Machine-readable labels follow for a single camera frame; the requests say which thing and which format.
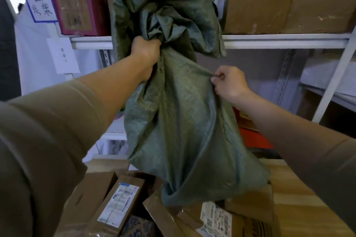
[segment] forearm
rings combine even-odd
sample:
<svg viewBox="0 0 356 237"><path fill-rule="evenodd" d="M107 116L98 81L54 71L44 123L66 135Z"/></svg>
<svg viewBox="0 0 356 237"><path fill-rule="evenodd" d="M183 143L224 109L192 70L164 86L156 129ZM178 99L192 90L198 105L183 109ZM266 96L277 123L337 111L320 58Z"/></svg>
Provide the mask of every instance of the forearm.
<svg viewBox="0 0 356 237"><path fill-rule="evenodd" d="M127 99L143 82L147 65L140 56L130 55L112 66L82 76L77 80L90 87L103 103L109 123Z"/></svg>
<svg viewBox="0 0 356 237"><path fill-rule="evenodd" d="M305 173L324 154L348 136L278 107L253 92L236 102L257 125L261 133L296 173Z"/></svg>

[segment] shelf board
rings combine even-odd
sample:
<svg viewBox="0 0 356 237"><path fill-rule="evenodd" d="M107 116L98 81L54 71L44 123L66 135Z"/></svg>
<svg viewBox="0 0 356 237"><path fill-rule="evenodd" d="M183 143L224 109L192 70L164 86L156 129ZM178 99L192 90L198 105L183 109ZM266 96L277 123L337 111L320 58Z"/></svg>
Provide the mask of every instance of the shelf board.
<svg viewBox="0 0 356 237"><path fill-rule="evenodd" d="M325 90L324 89L320 89L317 87L313 87L313 86L308 86L303 84L302 85L305 89L314 92L315 94L318 94L320 96L323 96ZM335 93L332 97L332 101L353 111L356 112L356 97L354 96L348 96L348 95L344 95L344 94L340 94L340 93Z"/></svg>
<svg viewBox="0 0 356 237"><path fill-rule="evenodd" d="M101 137L105 140L127 141L125 127L123 126L124 116L114 120L108 130Z"/></svg>
<svg viewBox="0 0 356 237"><path fill-rule="evenodd" d="M343 49L350 34L223 35L226 49ZM75 50L112 50L111 36L71 37Z"/></svg>

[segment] beige sleeve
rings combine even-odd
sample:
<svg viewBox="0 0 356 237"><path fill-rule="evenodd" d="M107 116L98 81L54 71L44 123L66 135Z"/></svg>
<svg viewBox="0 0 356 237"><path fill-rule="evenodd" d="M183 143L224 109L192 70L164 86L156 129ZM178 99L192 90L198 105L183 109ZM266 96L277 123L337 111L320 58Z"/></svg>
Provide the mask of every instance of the beige sleeve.
<svg viewBox="0 0 356 237"><path fill-rule="evenodd" d="M83 178L82 158L109 125L104 105L73 80L0 103L2 236L52 236Z"/></svg>
<svg viewBox="0 0 356 237"><path fill-rule="evenodd" d="M330 149L301 179L356 233L356 139Z"/></svg>

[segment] sack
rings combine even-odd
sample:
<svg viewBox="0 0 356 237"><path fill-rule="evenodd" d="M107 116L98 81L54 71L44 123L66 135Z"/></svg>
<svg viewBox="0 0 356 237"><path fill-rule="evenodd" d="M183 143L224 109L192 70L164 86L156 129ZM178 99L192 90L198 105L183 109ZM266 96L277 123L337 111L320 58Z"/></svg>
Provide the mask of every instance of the sack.
<svg viewBox="0 0 356 237"><path fill-rule="evenodd" d="M231 105L214 93L195 52L225 56L211 0L114 0L119 59L135 36L162 41L148 82L125 109L129 161L167 183L165 205L220 200L267 183L269 172L246 150Z"/></svg>

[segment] hand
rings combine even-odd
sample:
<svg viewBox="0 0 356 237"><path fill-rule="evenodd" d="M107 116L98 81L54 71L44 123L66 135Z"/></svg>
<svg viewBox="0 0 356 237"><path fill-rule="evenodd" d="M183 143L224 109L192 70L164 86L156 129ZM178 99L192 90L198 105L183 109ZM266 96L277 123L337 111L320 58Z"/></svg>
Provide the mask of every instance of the hand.
<svg viewBox="0 0 356 237"><path fill-rule="evenodd" d="M220 66L211 82L219 96L236 106L239 106L243 96L252 93L248 88L245 74L237 67Z"/></svg>
<svg viewBox="0 0 356 237"><path fill-rule="evenodd" d="M160 40L147 41L143 37L138 36L133 39L131 46L131 55L140 59L144 65L143 81L147 81L152 73L152 67L158 62L160 55L159 47Z"/></svg>

